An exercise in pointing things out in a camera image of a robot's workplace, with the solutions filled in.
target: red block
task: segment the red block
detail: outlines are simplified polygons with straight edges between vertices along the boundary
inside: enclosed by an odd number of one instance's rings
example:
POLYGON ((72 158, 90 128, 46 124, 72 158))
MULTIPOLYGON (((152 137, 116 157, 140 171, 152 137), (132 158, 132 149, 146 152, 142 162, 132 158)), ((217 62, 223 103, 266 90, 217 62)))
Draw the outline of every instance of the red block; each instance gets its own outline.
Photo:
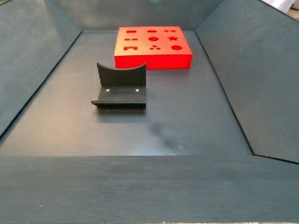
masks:
POLYGON ((116 68, 190 69, 192 50, 179 26, 120 27, 115 50, 116 68))

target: dark gray surface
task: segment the dark gray surface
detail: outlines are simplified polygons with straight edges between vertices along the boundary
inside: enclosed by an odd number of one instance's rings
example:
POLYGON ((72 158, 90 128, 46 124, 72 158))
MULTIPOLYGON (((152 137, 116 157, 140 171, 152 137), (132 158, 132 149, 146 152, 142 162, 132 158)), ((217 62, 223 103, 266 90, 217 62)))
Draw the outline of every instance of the dark gray surface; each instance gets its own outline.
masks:
POLYGON ((2 157, 0 179, 2 222, 299 221, 299 166, 262 157, 2 157))
POLYGON ((2 156, 250 155, 194 31, 190 70, 147 71, 147 109, 98 110, 116 31, 84 31, 0 143, 2 156))
POLYGON ((86 30, 178 25, 194 31, 222 0, 55 0, 86 30))
POLYGON ((0 136, 79 35, 50 0, 0 6, 0 136))
POLYGON ((226 0, 196 32, 254 152, 299 163, 299 23, 226 0))

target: black holder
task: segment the black holder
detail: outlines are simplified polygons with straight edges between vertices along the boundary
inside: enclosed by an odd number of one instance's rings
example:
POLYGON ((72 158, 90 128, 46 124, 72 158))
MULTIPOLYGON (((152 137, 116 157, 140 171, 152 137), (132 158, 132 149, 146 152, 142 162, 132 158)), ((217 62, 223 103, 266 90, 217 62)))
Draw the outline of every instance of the black holder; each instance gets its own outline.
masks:
POLYGON ((100 108, 146 108, 146 64, 130 69, 114 69, 98 63, 102 88, 98 100, 100 108))

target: hole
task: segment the hole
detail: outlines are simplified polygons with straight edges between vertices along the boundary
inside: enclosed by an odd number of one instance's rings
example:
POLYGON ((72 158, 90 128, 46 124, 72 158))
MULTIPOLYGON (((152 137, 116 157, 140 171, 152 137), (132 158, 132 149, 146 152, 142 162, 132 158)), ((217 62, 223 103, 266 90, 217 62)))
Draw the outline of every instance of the hole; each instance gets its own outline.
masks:
POLYGON ((150 47, 150 50, 162 50, 162 47, 158 47, 156 45, 154 45, 154 47, 150 47))
POLYGON ((170 37, 168 39, 170 39, 170 40, 178 40, 178 38, 176 38, 176 37, 170 37))
POLYGON ((126 46, 124 47, 124 50, 126 51, 130 50, 130 49, 134 49, 136 51, 138 50, 138 46, 126 46))
POLYGON ((174 49, 175 51, 180 51, 183 48, 182 48, 179 45, 174 45, 174 46, 172 46, 172 49, 174 49))
POLYGON ((151 40, 151 41, 156 41, 156 40, 159 40, 159 38, 156 38, 156 37, 151 37, 150 40, 151 40))

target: gray wall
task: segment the gray wall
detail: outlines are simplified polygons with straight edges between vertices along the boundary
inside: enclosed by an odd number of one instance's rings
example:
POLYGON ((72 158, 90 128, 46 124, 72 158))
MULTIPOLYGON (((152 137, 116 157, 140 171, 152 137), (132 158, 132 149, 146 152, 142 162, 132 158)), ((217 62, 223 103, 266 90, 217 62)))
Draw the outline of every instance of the gray wall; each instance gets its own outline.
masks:
POLYGON ((222 0, 55 0, 87 30, 119 26, 179 25, 195 30, 222 0))
POLYGON ((299 23, 225 0, 196 32, 254 152, 299 163, 299 23))
POLYGON ((50 0, 0 6, 0 135, 80 31, 50 0))

